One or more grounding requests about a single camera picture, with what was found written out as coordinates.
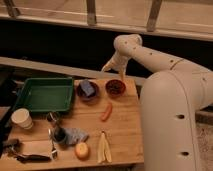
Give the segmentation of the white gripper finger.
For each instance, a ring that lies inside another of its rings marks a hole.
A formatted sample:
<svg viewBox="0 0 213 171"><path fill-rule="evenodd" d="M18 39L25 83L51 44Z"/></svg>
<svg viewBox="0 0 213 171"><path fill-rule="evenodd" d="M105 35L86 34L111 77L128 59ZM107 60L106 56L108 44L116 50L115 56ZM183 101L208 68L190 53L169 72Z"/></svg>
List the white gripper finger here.
<svg viewBox="0 0 213 171"><path fill-rule="evenodd" d="M120 79L121 79L122 81L125 80L125 73L126 73L126 70L125 70L125 69L121 69L121 70L119 71Z"/></svg>
<svg viewBox="0 0 213 171"><path fill-rule="evenodd" d="M102 72L107 72L109 70L111 70L112 67L111 67L111 63L107 62L101 69Z"/></svg>

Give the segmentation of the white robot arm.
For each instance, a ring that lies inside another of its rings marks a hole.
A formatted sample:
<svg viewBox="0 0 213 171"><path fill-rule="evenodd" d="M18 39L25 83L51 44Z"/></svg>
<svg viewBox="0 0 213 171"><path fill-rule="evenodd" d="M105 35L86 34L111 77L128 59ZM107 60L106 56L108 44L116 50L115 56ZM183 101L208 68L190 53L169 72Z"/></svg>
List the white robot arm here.
<svg viewBox="0 0 213 171"><path fill-rule="evenodd" d="M152 72L140 94L145 171L202 171L195 113L213 104L213 71L144 47L138 34L116 37L114 48L105 71L124 75L133 59Z"/></svg>

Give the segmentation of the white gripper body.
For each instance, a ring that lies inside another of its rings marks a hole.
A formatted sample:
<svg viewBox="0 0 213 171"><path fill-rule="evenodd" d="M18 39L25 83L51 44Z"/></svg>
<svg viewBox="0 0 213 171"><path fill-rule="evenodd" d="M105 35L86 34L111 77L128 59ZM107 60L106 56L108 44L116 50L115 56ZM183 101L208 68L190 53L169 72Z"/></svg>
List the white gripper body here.
<svg viewBox="0 0 213 171"><path fill-rule="evenodd" d="M129 57L121 55L118 52L115 52L110 59L111 68L118 72L123 72L127 68Z"/></svg>

